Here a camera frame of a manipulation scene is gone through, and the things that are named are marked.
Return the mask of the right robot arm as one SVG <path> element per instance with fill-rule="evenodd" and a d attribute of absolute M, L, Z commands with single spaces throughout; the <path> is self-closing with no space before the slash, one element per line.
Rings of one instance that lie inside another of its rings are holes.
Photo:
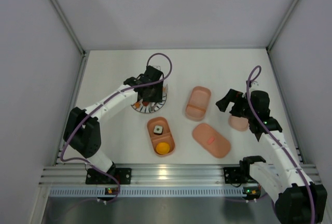
<path fill-rule="evenodd" d="M 258 182 L 274 203 L 280 223 L 320 223 L 323 220 L 327 191 L 316 184 L 291 153 L 283 129 L 270 115 L 267 92 L 231 89 L 216 106 L 225 112 L 233 103 L 230 114 L 248 120 L 264 156 L 245 157 L 240 161 L 243 177 Z"/>

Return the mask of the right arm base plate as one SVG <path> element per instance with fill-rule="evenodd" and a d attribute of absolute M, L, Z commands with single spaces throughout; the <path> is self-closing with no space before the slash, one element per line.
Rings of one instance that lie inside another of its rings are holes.
<path fill-rule="evenodd" d="M 249 169 L 242 167 L 224 167 L 224 178 L 227 184 L 247 184 L 247 183 L 258 183 L 249 174 Z"/>

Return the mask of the pink divided lunch box tray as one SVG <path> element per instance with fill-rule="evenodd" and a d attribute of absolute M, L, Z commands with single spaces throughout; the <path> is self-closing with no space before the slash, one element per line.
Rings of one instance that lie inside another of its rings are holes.
<path fill-rule="evenodd" d="M 194 87 L 185 107 L 186 117 L 193 121 L 203 120 L 209 106 L 210 99 L 210 89 L 202 86 Z"/>

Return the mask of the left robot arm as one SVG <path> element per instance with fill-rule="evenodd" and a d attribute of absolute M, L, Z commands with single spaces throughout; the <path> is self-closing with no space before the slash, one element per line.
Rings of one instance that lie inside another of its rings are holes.
<path fill-rule="evenodd" d="M 64 158 L 67 147 L 71 147 L 80 154 L 78 160 L 89 163 L 100 173 L 114 175 L 116 165 L 101 148 L 103 124 L 126 107 L 139 101 L 162 102 L 163 80 L 163 72 L 148 65 L 144 73 L 138 77 L 126 79 L 115 92 L 106 98 L 83 109 L 73 108 L 63 135 L 65 144 L 60 156 L 61 161 L 74 160 L 74 158 Z"/>

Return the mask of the orange round dumpling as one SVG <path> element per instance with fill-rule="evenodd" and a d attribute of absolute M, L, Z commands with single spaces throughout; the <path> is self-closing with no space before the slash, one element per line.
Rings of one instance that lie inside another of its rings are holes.
<path fill-rule="evenodd" d="M 156 146 L 156 152 L 159 155 L 166 155 L 170 152 L 170 145 L 165 142 L 158 143 Z"/>

